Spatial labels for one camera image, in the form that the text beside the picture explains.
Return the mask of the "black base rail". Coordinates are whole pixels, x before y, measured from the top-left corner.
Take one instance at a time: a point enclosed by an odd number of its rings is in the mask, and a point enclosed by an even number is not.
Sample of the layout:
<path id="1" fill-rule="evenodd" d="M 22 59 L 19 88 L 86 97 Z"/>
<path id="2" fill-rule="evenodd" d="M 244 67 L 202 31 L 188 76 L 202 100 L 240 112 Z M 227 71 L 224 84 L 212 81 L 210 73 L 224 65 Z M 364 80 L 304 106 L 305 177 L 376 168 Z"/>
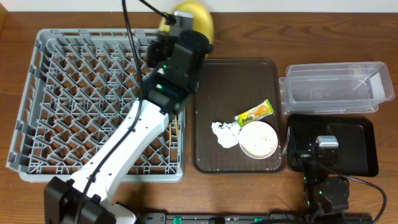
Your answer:
<path id="1" fill-rule="evenodd" d="M 251 223 L 373 223 L 369 215 L 325 215 L 310 221 L 293 213 L 269 213 L 266 215 L 187 215 L 146 213 L 138 215 L 138 224 L 251 224 Z"/>

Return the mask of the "yellow plate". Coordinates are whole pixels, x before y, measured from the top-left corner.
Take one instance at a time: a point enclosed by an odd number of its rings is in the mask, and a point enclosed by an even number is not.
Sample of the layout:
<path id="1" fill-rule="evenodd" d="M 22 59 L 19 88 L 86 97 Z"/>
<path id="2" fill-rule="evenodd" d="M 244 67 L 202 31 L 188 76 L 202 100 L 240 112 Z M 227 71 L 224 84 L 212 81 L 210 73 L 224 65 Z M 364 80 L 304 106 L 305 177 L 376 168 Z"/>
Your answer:
<path id="1" fill-rule="evenodd" d="M 181 10 L 193 14 L 193 29 L 183 29 L 174 26 L 176 20 L 174 11 Z M 159 31 L 161 35 L 177 37 L 184 44 L 201 44 L 204 47 L 213 45 L 214 23 L 207 8 L 199 1 L 182 1 L 167 14 L 168 19 L 161 19 Z"/>

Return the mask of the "clear plastic bin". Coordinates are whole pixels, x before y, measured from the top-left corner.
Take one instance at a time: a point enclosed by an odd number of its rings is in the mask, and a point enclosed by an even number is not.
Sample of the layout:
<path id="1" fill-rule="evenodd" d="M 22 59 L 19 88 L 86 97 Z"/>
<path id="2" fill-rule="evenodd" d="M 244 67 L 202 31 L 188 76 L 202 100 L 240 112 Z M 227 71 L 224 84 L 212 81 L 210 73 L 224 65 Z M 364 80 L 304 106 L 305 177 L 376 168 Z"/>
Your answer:
<path id="1" fill-rule="evenodd" d="M 290 65 L 279 88 L 284 115 L 373 113 L 395 97 L 383 62 Z"/>

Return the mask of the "crumpled white tissue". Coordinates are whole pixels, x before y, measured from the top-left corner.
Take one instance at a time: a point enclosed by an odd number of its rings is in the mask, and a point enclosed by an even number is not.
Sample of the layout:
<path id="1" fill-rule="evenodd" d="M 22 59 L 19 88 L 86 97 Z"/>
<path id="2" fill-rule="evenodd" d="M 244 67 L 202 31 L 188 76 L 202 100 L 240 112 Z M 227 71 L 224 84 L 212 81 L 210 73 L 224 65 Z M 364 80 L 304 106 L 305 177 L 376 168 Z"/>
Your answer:
<path id="1" fill-rule="evenodd" d="M 233 123 L 221 123 L 213 122 L 211 124 L 213 133 L 218 139 L 218 143 L 223 148 L 231 148 L 238 144 L 239 133 L 241 130 L 240 125 L 237 122 Z"/>

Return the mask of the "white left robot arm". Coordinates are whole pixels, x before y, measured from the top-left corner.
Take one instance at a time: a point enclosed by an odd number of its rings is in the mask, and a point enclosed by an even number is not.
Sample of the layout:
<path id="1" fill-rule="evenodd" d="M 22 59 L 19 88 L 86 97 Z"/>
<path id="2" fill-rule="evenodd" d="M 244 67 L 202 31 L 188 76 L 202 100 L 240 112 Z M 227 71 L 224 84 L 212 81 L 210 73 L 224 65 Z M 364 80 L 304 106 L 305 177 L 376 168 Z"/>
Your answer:
<path id="1" fill-rule="evenodd" d="M 113 197 L 147 146 L 185 109 L 198 90 L 209 38 L 196 30 L 160 35 L 148 50 L 156 62 L 141 83 L 140 97 L 111 137 L 80 170 L 64 181 L 53 177 L 44 189 L 45 222 L 135 223 L 136 215 Z"/>

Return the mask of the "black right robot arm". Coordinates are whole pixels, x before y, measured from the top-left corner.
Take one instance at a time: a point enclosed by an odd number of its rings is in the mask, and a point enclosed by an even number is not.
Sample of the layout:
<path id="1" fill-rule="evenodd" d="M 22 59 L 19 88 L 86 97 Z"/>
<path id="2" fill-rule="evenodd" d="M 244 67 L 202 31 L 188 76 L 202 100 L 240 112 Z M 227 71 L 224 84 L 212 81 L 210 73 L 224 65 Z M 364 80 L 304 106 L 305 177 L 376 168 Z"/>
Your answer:
<path id="1" fill-rule="evenodd" d="M 349 208 L 349 181 L 340 176 L 330 177 L 328 165 L 338 160 L 336 139 L 318 139 L 306 152 L 294 155 L 302 167 L 304 198 L 309 206 L 306 219 L 315 223 L 318 217 L 343 213 Z"/>

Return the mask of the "black tray bin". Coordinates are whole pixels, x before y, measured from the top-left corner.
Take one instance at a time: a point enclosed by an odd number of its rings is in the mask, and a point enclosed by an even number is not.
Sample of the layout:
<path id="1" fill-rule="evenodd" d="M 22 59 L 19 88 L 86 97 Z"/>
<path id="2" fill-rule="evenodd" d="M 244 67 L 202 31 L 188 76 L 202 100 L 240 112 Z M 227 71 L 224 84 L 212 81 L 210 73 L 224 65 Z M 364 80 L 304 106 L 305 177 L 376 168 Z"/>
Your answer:
<path id="1" fill-rule="evenodd" d="M 375 177 L 379 173 L 372 122 L 365 117 L 292 114 L 288 118 L 285 149 L 289 167 L 303 172 L 303 162 L 316 151 L 319 136 L 334 136 L 338 149 L 333 161 L 322 158 L 325 166 L 345 175 Z"/>

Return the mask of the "Apollo snack wrapper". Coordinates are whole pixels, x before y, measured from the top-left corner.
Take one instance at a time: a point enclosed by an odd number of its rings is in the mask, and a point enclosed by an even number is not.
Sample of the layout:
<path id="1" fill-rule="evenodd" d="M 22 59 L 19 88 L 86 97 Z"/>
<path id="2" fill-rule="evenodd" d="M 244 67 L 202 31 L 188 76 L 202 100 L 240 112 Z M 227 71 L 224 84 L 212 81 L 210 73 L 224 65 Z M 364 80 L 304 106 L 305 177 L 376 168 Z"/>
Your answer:
<path id="1" fill-rule="evenodd" d="M 243 127 L 253 121 L 259 121 L 263 117 L 268 116 L 270 114 L 274 114 L 274 109 L 271 106 L 270 101 L 266 99 L 259 105 L 251 108 L 250 110 L 247 110 L 239 115 L 236 115 L 234 119 L 239 124 L 240 127 Z"/>

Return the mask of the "grey dishwasher rack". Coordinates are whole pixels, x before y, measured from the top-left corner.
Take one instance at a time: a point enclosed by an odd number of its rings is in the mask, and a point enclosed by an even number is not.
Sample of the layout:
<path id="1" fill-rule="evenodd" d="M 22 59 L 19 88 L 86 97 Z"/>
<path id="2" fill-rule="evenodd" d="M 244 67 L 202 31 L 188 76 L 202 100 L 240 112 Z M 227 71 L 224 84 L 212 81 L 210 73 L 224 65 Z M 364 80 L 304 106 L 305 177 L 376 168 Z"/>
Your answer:
<path id="1" fill-rule="evenodd" d="M 36 37 L 6 165 L 28 182 L 68 179 L 138 97 L 124 29 L 43 29 Z"/>

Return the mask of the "white small plate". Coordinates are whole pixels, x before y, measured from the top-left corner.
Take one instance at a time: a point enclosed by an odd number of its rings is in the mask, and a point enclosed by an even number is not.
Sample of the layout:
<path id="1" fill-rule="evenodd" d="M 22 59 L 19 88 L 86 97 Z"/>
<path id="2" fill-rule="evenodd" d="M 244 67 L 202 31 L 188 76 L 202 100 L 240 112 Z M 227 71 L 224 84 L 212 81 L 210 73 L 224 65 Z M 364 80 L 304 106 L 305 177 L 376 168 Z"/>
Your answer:
<path id="1" fill-rule="evenodd" d="M 243 153 L 253 159 L 270 157 L 279 145 L 276 131 L 263 121 L 254 121 L 245 125 L 240 130 L 238 140 Z"/>

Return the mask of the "brown serving tray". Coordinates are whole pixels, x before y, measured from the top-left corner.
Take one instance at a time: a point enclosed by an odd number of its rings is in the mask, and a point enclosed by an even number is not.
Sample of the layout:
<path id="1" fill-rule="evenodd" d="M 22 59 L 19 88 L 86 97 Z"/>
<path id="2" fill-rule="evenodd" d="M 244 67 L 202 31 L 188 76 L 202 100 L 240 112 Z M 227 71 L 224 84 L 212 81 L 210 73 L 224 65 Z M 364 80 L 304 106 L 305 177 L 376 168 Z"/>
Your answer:
<path id="1" fill-rule="evenodd" d="M 275 173 L 284 168 L 285 141 L 278 72 L 268 58 L 209 59 L 195 95 L 195 148 L 193 165 L 207 174 Z M 234 117 L 264 100 L 274 113 L 262 119 L 278 136 L 276 151 L 268 158 L 253 159 L 235 145 L 223 148 L 211 129 L 213 122 L 232 123 Z"/>

